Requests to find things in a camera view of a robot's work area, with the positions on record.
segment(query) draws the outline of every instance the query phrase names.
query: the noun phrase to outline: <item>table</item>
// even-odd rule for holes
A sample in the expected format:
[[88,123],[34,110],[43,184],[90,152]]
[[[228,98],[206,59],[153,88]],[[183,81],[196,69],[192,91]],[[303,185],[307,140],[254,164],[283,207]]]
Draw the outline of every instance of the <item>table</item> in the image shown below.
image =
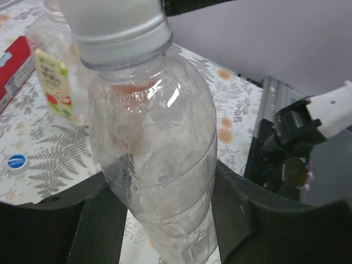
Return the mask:
[[[42,13],[40,5],[20,2],[0,11],[0,52],[3,52]],[[191,61],[207,80],[217,110],[218,158],[243,175],[261,89],[179,46],[174,52]],[[6,160],[25,154],[30,168],[11,175]],[[0,115],[0,201],[18,205],[39,202],[100,171],[94,160],[87,131],[77,131],[48,114],[37,74],[34,72]],[[164,263],[148,235],[129,212],[120,264]],[[218,251],[209,264],[220,263]]]

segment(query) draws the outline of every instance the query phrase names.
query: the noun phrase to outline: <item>gray wall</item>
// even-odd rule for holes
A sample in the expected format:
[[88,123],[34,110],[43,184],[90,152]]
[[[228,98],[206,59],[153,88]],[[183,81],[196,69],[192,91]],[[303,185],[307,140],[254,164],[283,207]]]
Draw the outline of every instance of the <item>gray wall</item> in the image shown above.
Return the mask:
[[169,18],[175,43],[306,95],[352,80],[352,0],[238,0]]

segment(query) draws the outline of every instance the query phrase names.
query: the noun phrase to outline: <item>box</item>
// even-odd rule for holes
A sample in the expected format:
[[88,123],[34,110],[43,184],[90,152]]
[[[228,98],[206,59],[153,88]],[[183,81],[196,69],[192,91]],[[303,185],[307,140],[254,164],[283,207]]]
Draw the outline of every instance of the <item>box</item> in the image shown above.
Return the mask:
[[35,65],[25,36],[18,37],[0,58],[0,113],[15,96]]

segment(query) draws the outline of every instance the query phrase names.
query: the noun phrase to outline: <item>transparent container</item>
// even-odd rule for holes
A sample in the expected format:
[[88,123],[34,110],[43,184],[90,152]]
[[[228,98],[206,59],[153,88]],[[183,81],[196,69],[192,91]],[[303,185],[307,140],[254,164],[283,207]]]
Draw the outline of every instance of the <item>transparent container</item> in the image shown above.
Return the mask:
[[155,52],[100,71],[89,105],[93,154],[161,258],[205,263],[217,247],[217,130],[204,78],[178,54]]
[[[59,95],[54,97],[57,97],[55,100],[70,100],[75,119],[69,122],[79,129],[84,128],[88,124],[87,91],[94,72],[82,65],[79,51],[71,37],[70,27],[57,0],[44,0],[43,5],[45,12],[29,27],[27,41],[32,54],[40,49],[67,66],[71,97],[69,99],[60,98]],[[64,115],[57,115],[56,111],[52,111],[52,114],[54,122],[58,118],[64,118]]]

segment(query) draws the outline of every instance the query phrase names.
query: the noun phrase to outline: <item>clear plastic bottle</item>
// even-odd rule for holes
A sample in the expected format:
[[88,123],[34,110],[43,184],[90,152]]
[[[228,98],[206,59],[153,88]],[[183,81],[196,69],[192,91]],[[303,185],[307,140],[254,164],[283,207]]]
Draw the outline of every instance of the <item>clear plastic bottle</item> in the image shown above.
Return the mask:
[[[77,46],[72,40],[70,27],[57,0],[44,0],[43,7],[45,13],[28,28],[27,41],[34,60],[36,52],[40,50],[52,56],[52,60],[64,63],[69,86],[65,87],[68,89],[65,93],[59,90],[45,93],[50,110],[55,118],[66,117],[75,127],[84,128],[88,124],[87,91],[94,73],[82,65]],[[40,73],[40,65],[37,63],[36,69]],[[45,80],[41,79],[41,76],[40,82],[44,86]],[[61,109],[61,106],[66,106],[66,110]]]
[[80,0],[60,0],[81,60],[99,71],[89,88],[90,144],[107,183],[161,258],[201,264],[217,247],[215,106],[200,73],[167,51],[172,33],[160,1],[136,10],[143,2],[85,0],[82,15]]

